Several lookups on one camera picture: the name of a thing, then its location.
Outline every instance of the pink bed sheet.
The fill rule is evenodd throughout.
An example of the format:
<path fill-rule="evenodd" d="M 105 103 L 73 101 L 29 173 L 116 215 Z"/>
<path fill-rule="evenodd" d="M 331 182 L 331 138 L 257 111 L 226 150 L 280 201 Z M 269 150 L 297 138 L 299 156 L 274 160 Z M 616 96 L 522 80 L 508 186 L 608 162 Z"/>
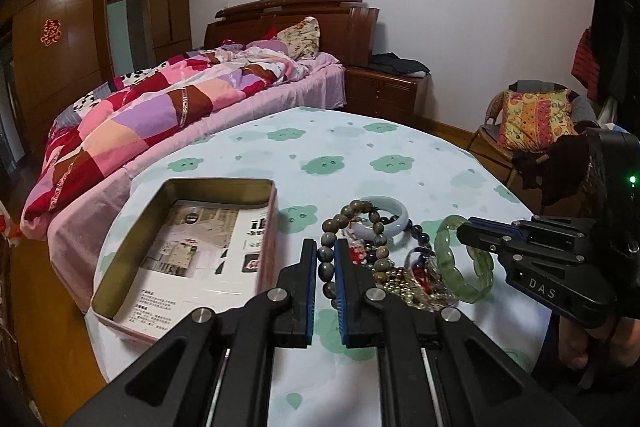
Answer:
<path fill-rule="evenodd" d="M 313 67 L 299 82 L 261 91 L 154 145 L 56 214 L 48 230 L 32 231 L 36 239 L 46 235 L 54 271 L 83 312 L 91 303 L 100 248 L 129 199 L 132 179 L 160 158 L 209 134 L 292 107 L 333 109 L 345 105 L 343 66 L 331 55 L 320 54 Z"/>

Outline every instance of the green jade bracelet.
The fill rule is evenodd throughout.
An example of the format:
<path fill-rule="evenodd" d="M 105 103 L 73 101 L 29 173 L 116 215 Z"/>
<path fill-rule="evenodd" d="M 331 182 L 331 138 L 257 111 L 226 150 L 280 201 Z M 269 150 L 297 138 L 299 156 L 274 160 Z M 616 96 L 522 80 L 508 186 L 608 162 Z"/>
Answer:
<path fill-rule="evenodd" d="M 456 258 L 453 256 L 450 248 L 450 232 L 455 232 L 463 223 L 466 223 L 466 219 L 462 216 L 456 216 L 455 214 L 443 219 L 438 227 L 434 249 L 438 270 L 442 274 L 447 288 L 449 288 L 459 300 L 474 303 L 486 297 L 494 285 L 494 260 L 487 251 L 474 247 L 466 247 L 466 252 L 474 261 L 474 271 L 478 276 L 478 281 L 475 285 L 465 281 L 465 277 L 460 273 L 460 270 L 456 268 Z"/>

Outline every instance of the orange patterned pillow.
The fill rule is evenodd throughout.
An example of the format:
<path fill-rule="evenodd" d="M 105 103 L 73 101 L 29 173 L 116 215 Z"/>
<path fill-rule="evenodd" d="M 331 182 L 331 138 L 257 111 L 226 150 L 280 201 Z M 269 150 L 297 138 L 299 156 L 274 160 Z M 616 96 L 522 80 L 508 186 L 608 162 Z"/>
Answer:
<path fill-rule="evenodd" d="M 553 92 L 505 92 L 498 145 L 544 152 L 563 134 L 577 134 L 565 89 Z"/>

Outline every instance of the patchwork quilt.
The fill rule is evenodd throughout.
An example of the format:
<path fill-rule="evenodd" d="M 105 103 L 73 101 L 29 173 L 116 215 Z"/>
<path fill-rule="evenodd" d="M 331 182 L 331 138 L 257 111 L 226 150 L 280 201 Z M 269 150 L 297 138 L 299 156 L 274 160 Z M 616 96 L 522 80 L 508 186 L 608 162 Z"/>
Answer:
<path fill-rule="evenodd" d="M 116 77 L 54 122 L 42 174 L 27 199 L 23 219 L 62 210 L 190 123 L 308 73 L 308 66 L 284 54 L 252 47 L 190 52 L 157 68 Z"/>

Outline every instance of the metal screw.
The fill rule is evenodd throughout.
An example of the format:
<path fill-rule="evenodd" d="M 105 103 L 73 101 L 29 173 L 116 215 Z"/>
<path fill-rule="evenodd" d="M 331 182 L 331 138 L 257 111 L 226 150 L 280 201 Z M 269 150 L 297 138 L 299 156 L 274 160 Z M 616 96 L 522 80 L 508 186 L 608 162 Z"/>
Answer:
<path fill-rule="evenodd" d="M 283 288 L 271 288 L 267 292 L 267 297 L 273 302 L 284 301 L 287 298 L 287 291 Z"/>
<path fill-rule="evenodd" d="M 198 324 L 209 322 L 212 316 L 213 314 L 209 308 L 198 308 L 191 313 L 193 322 L 197 322 Z"/>
<path fill-rule="evenodd" d="M 462 313 L 458 308 L 444 308 L 440 312 L 440 316 L 444 319 L 445 322 L 458 322 L 460 317 L 462 317 Z"/>
<path fill-rule="evenodd" d="M 386 297 L 386 292 L 380 288 L 369 288 L 365 292 L 365 295 L 367 296 L 367 299 L 369 299 L 370 301 L 378 302 L 378 301 L 382 301 L 382 299 Z"/>

